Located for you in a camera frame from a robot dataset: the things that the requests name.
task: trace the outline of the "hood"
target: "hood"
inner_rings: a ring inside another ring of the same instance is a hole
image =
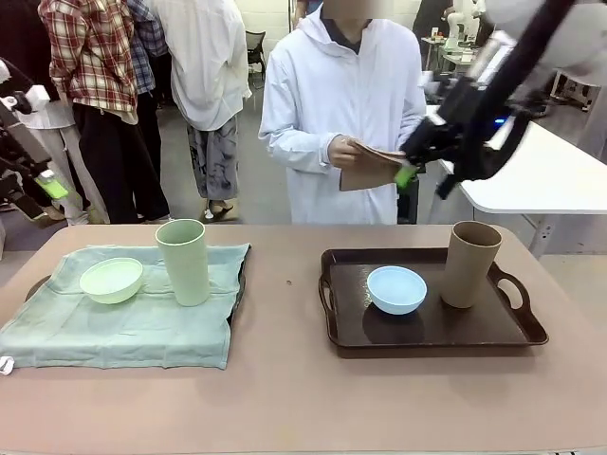
[[[352,55],[352,51],[334,41],[331,41],[329,33],[321,20],[322,7],[318,8],[312,14],[308,14],[297,26],[297,30],[301,30],[307,35],[312,43],[317,46],[322,52],[336,57],[347,57]],[[383,20],[374,19],[371,24],[362,31],[362,41],[364,45],[360,48],[360,53],[368,52],[377,44],[378,30],[383,27]]]

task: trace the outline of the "brown cup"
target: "brown cup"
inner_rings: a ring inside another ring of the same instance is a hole
[[[502,235],[476,221],[457,223],[451,232],[441,297],[455,308],[470,308],[502,245]]]

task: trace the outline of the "plaid shirt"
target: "plaid shirt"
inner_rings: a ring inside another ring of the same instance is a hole
[[[131,41],[131,56],[137,76],[137,93],[141,95],[151,92],[156,87],[148,55],[159,57],[166,54],[169,48],[164,40],[162,26],[143,3],[143,0],[126,0],[126,4],[135,22],[135,35]]]
[[[134,111],[134,26],[124,0],[42,0],[38,13],[50,38],[57,90],[80,104]]]

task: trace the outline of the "bowl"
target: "bowl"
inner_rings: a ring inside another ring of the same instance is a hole
[[[407,315],[426,299],[426,282],[405,267],[380,267],[369,275],[367,288],[373,303],[390,315]]]
[[[142,276],[143,265],[136,259],[109,259],[86,270],[80,288],[92,300],[113,305],[133,297],[141,288]]]

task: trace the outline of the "brick wall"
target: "brick wall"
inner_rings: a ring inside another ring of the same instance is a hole
[[[290,0],[236,0],[248,31],[265,31],[265,48],[270,51],[288,33]],[[394,20],[411,27],[421,0],[394,0]]]

